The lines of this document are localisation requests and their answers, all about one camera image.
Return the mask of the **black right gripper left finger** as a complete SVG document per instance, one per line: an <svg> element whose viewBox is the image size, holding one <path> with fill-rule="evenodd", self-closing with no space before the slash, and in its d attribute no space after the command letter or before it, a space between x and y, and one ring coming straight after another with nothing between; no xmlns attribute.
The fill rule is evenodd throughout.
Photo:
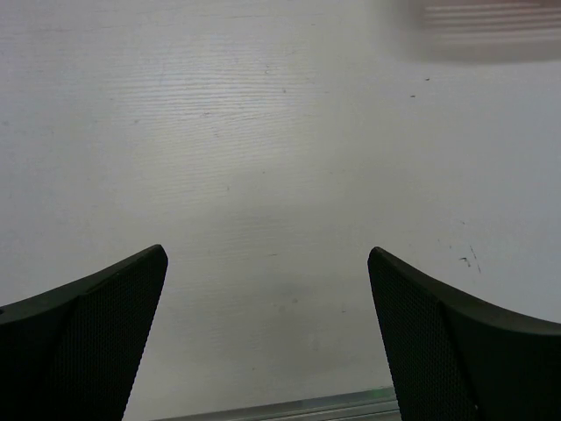
<svg viewBox="0 0 561 421"><path fill-rule="evenodd" d="M1 309L3 420L120 420L163 289L160 245Z"/></svg>

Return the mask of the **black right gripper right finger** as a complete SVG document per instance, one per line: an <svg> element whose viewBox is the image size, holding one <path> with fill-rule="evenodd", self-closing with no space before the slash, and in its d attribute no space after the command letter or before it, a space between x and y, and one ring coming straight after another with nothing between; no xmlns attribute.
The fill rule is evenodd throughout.
<svg viewBox="0 0 561 421"><path fill-rule="evenodd" d="M560 418L559 324L485 302L379 247L367 266L402 419Z"/></svg>

